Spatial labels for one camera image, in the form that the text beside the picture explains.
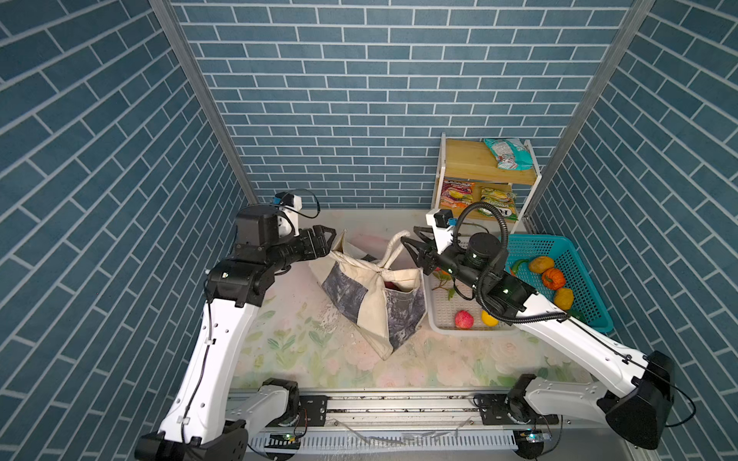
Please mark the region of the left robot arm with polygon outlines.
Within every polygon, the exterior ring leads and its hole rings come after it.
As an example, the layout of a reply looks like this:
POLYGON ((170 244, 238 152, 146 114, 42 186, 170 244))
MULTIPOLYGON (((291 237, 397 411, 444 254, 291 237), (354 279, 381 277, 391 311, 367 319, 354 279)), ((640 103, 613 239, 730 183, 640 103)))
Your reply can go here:
POLYGON ((325 226, 300 228, 301 194, 282 192, 236 215, 233 249, 204 282, 202 323, 180 389, 160 427, 138 440, 136 459, 240 460, 251 436, 298 420, 297 383, 276 378, 248 400, 244 416, 230 420, 226 410, 242 345, 268 289, 292 264, 328 255, 336 238, 325 226))

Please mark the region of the beige canvas grocery bag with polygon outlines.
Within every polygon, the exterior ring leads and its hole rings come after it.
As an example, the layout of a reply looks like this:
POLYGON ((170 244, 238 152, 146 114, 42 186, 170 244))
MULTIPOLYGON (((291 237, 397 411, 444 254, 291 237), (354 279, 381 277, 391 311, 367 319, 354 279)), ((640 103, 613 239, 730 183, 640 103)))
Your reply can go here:
POLYGON ((326 257, 309 264, 332 305, 382 360, 415 335, 427 314, 422 271, 392 267, 405 250, 401 239, 410 235, 395 234, 375 259, 340 234, 326 257))

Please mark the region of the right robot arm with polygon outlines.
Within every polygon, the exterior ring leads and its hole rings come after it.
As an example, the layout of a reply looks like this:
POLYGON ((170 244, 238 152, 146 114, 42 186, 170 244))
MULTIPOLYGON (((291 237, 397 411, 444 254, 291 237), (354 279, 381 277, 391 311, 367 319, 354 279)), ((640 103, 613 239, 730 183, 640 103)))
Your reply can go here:
POLYGON ((417 227, 415 232, 415 238, 404 235, 401 242, 425 274, 446 272, 474 290, 484 312, 545 342, 595 378, 576 384, 524 374, 505 399, 513 421, 531 424, 549 415, 571 416, 605 424, 641 449, 659 446, 675 399, 674 362, 659 351, 646 355, 624 346, 575 317, 587 311, 587 301, 600 298, 566 238, 481 232, 457 249, 449 241, 451 230, 417 227), (583 301, 565 311, 532 274, 515 276, 514 263, 536 255, 562 263, 583 301))

